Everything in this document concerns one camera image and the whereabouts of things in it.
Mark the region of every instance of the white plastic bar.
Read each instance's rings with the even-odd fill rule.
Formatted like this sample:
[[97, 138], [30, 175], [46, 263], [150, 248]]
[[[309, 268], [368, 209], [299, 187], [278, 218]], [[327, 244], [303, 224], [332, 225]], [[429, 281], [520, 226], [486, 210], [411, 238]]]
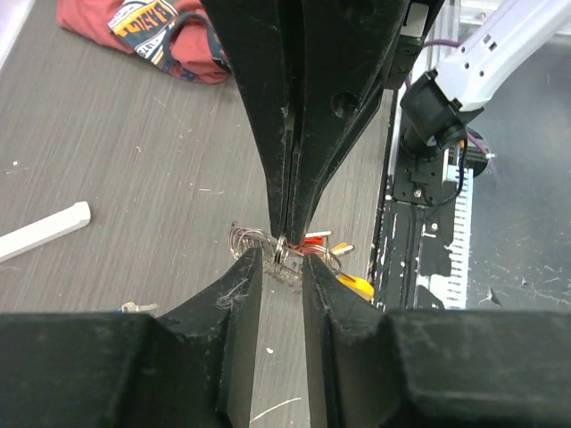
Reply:
[[436, 84], [462, 111], [484, 107], [570, 16], [571, 0], [504, 0], [473, 36], [438, 62]]
[[4, 235], [0, 237], [0, 263], [87, 226], [89, 221], [89, 205], [77, 202], [66, 210]]

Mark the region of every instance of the robotic arm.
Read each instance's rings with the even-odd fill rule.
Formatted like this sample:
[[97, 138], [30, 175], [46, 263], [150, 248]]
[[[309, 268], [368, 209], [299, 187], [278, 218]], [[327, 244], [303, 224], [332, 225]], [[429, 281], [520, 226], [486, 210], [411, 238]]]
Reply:
[[403, 149], [431, 160], [463, 139], [465, 125], [569, 16], [571, 0], [504, 1], [472, 37], [402, 97], [402, 110], [410, 120]]

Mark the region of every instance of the tangled metal wire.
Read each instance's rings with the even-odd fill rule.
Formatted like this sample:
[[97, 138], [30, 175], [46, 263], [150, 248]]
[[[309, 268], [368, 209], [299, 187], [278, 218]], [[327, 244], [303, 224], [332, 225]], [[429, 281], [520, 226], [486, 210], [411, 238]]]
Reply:
[[276, 239], [260, 229], [239, 226], [235, 222], [230, 228], [228, 243], [235, 259], [239, 259], [251, 248], [260, 247], [263, 254], [264, 272], [276, 278], [280, 283], [294, 284], [301, 280], [305, 254], [318, 254], [334, 275], [342, 272], [341, 261], [329, 248], [329, 235], [331, 235], [330, 232], [307, 234], [306, 239], [323, 238], [323, 245], [307, 243], [292, 247], [283, 237]]

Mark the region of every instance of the red cloth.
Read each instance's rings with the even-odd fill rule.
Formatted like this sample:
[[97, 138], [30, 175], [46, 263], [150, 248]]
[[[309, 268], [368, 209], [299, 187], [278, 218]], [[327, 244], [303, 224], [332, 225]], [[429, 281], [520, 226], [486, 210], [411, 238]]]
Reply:
[[[110, 32], [108, 24], [120, 9], [123, 0], [57, 0], [57, 22], [60, 27], [127, 54], [134, 53]], [[180, 0], [174, 4], [179, 12], [206, 16], [199, 0]], [[218, 83], [226, 74], [213, 60], [205, 25], [188, 20], [170, 44], [173, 58], [192, 71], [203, 83]]]

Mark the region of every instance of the white stick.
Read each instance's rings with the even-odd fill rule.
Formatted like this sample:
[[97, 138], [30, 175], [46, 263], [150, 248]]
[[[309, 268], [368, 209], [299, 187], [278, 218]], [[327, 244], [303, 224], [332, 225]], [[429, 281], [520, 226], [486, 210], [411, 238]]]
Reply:
[[87, 202], [77, 202], [66, 210], [4, 235], [0, 237], [0, 263], [87, 226], [90, 220]]

